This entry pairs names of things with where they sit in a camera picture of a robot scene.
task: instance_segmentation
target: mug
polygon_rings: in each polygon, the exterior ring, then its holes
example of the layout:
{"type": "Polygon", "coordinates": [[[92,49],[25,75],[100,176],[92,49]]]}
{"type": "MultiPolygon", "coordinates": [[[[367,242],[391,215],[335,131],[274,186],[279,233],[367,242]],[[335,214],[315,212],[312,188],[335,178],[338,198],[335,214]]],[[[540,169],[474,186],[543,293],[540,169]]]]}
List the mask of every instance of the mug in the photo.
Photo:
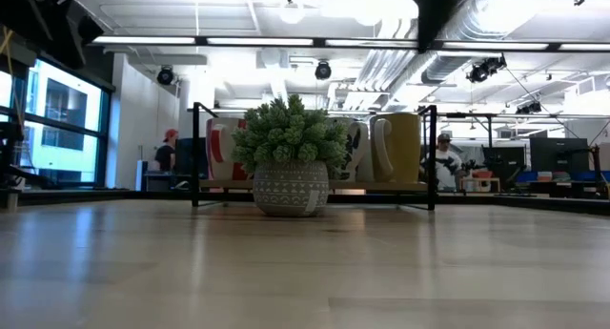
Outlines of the mug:
{"type": "Polygon", "coordinates": [[[376,115],[371,119],[371,138],[375,181],[417,182],[421,149],[418,115],[376,115]]]}
{"type": "Polygon", "coordinates": [[[238,118],[212,118],[206,123],[206,153],[208,155],[209,180],[246,180],[248,174],[241,163],[231,158],[235,141],[231,134],[236,128],[245,128],[246,120],[238,118]]]}
{"type": "Polygon", "coordinates": [[[359,122],[349,117],[332,117],[327,119],[327,123],[344,123],[347,126],[347,142],[345,143],[347,154],[345,163],[341,166],[338,180],[356,181],[356,171],[360,160],[364,157],[366,150],[370,147],[369,128],[365,123],[359,122]]]}

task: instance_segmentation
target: person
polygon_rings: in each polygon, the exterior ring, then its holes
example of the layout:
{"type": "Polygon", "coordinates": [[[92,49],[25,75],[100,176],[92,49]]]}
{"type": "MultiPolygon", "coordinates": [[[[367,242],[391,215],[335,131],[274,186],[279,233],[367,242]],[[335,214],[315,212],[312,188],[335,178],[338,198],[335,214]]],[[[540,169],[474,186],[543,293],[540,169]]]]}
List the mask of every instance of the person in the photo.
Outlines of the person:
{"type": "MultiPolygon", "coordinates": [[[[451,136],[440,134],[437,138],[437,182],[440,191],[455,191],[456,179],[465,175],[461,170],[458,154],[449,150],[451,136]]],[[[421,160],[419,170],[424,173],[426,158],[421,160]]]]}
{"type": "Polygon", "coordinates": [[[175,167],[175,143],[178,140],[178,131],[169,129],[165,132],[163,147],[156,150],[154,160],[156,161],[159,171],[171,172],[175,167]]]}

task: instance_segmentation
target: red cap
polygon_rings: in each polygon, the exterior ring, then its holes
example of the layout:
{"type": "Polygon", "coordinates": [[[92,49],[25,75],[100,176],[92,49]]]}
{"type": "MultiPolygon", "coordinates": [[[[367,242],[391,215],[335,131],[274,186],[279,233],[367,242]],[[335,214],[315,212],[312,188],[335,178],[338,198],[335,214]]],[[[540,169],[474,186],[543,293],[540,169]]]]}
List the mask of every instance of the red cap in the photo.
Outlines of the red cap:
{"type": "Polygon", "coordinates": [[[169,129],[165,132],[165,139],[163,140],[163,142],[167,142],[170,140],[170,138],[174,137],[178,135],[178,130],[174,130],[174,129],[169,129]]]}

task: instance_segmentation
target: window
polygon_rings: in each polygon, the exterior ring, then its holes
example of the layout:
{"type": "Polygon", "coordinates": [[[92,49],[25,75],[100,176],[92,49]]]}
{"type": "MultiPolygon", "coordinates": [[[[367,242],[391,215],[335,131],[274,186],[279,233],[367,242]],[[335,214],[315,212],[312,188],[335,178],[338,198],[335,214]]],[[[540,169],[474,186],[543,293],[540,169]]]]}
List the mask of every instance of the window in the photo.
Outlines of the window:
{"type": "Polygon", "coordinates": [[[108,94],[44,61],[30,68],[21,90],[26,120],[17,155],[21,168],[58,185],[103,182],[105,166],[98,161],[104,163],[106,151],[102,114],[108,112],[108,94]]]}
{"type": "Polygon", "coordinates": [[[24,168],[56,183],[95,181],[97,137],[30,121],[24,134],[20,161],[24,168]]]}
{"type": "Polygon", "coordinates": [[[99,88],[48,63],[37,61],[30,69],[27,113],[99,131],[101,99],[99,88]]]}
{"type": "Polygon", "coordinates": [[[10,75],[0,72],[0,106],[10,107],[11,87],[12,80],[10,75]]]}

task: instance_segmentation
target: potted plant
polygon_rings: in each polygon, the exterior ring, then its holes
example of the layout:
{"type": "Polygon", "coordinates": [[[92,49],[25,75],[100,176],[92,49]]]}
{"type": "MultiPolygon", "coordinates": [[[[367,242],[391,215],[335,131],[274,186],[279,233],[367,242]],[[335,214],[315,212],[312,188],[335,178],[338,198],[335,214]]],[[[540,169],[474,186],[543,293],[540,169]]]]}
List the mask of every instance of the potted plant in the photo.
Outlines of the potted plant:
{"type": "Polygon", "coordinates": [[[347,129],[305,111],[294,94],[250,109],[233,133],[233,158],[254,173],[254,201],[270,216],[313,216],[326,205],[328,180],[345,163],[347,129]]]}

